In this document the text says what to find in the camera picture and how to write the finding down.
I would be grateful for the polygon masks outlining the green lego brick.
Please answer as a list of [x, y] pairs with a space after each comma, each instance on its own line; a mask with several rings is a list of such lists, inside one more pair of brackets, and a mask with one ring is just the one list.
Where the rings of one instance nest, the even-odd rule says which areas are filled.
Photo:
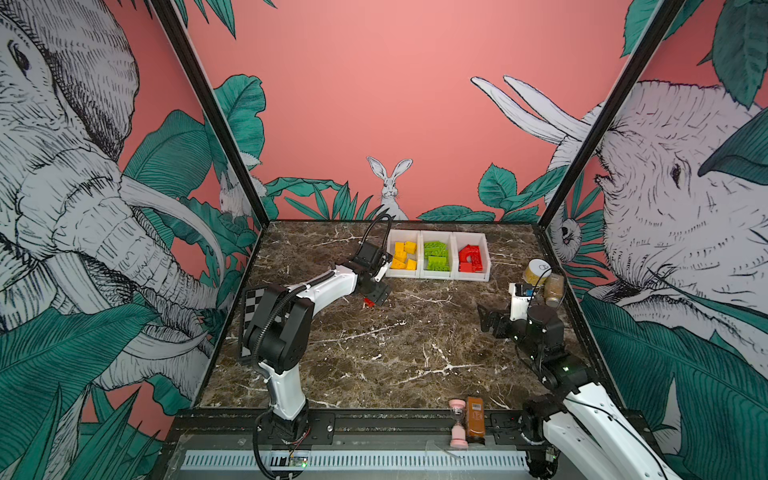
[[446, 256], [428, 256], [426, 258], [427, 271], [449, 272], [450, 261]]
[[440, 241], [429, 241], [424, 243], [424, 255], [428, 256], [449, 256], [449, 249], [446, 243]]

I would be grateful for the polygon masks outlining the white three-compartment bin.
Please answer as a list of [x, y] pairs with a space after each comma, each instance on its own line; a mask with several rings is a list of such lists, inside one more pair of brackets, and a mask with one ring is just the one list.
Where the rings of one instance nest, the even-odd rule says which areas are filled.
[[386, 275], [393, 278], [487, 282], [491, 259], [486, 236], [475, 232], [392, 230]]

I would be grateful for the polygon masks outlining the red arch lego piece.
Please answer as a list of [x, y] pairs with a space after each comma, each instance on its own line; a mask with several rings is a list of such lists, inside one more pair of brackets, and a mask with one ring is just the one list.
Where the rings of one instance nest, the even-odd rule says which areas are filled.
[[466, 245], [459, 251], [460, 272], [482, 272], [483, 257], [478, 245]]

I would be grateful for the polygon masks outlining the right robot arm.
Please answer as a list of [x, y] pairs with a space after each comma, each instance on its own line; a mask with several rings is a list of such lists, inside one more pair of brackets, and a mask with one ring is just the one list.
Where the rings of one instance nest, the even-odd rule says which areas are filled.
[[529, 284], [511, 284], [504, 310], [478, 306], [480, 328], [513, 342], [546, 388], [524, 403], [517, 421], [529, 445], [526, 466], [550, 479], [567, 457], [587, 479], [675, 479], [677, 473], [615, 404], [591, 367], [570, 353], [557, 310], [537, 301]]

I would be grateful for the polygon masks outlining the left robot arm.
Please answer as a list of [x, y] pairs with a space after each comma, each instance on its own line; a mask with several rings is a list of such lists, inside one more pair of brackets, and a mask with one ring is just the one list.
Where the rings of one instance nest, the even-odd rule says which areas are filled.
[[352, 294], [381, 304], [390, 292], [383, 277], [392, 260], [383, 247], [365, 242], [352, 258], [308, 281], [288, 287], [267, 284], [246, 292], [238, 335], [240, 359], [251, 362], [267, 380], [270, 421], [287, 434], [301, 436], [306, 429], [308, 402], [299, 362], [314, 316]]

